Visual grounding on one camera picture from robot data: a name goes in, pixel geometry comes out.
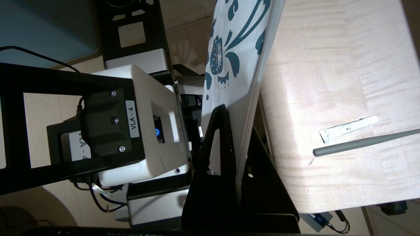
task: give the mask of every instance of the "blue-gray surface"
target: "blue-gray surface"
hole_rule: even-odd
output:
[[[87,0],[0,0],[0,46],[19,46],[68,62],[96,53],[98,44]],[[49,68],[56,64],[17,50],[0,62]]]

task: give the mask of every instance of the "gray cable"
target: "gray cable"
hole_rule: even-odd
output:
[[[338,152],[344,152],[344,151],[348,151],[348,150],[352,150],[352,149],[356,149],[356,148],[367,147],[367,146],[370,146],[370,145],[383,143],[383,142],[386,142],[386,141],[390,141],[390,140],[393,140],[393,139],[399,139],[399,138],[402,138],[402,137],[405,137],[405,136],[418,134],[418,133],[420,133],[420,128],[410,130],[410,131],[395,133],[395,134],[387,134],[387,135],[376,136],[376,137],[371,137],[371,138],[366,138],[366,139],[359,139],[359,140],[354,140],[354,141],[350,141],[350,142],[335,144],[335,145],[331,145],[331,146],[315,148],[313,150],[313,154],[316,157],[320,157],[320,156],[333,154],[333,153],[338,153]]]

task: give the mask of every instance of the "floor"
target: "floor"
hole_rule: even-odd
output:
[[[161,0],[161,5],[172,63],[204,73],[215,0]],[[73,66],[82,73],[104,70],[102,57]],[[78,96],[25,94],[32,167],[50,164],[45,127],[74,116],[78,100]],[[99,201],[106,206],[102,199],[99,198]],[[36,219],[48,219],[60,226],[129,227],[128,223],[117,222],[112,214],[97,209],[90,193],[76,190],[69,181],[0,196],[0,206],[5,205],[21,206]],[[352,235],[369,235],[360,207],[343,212],[352,226]],[[340,228],[342,222],[335,216],[332,224]],[[302,233],[315,233],[303,220],[299,226]],[[320,233],[336,234],[329,228]]]

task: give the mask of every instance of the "screw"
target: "screw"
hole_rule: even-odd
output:
[[[111,118],[111,123],[118,124],[118,122],[120,122],[120,119],[118,117],[114,116],[114,117]]]
[[[126,147],[124,147],[124,146],[120,146],[120,147],[118,148],[118,151],[119,151],[119,152],[125,152],[125,151],[126,151]]]

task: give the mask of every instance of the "wooden table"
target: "wooden table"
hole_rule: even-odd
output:
[[[260,98],[276,168],[300,213],[420,197],[419,134],[312,154],[325,146],[319,129],[371,115],[379,122],[329,145],[420,128],[419,71],[400,1],[286,1]]]

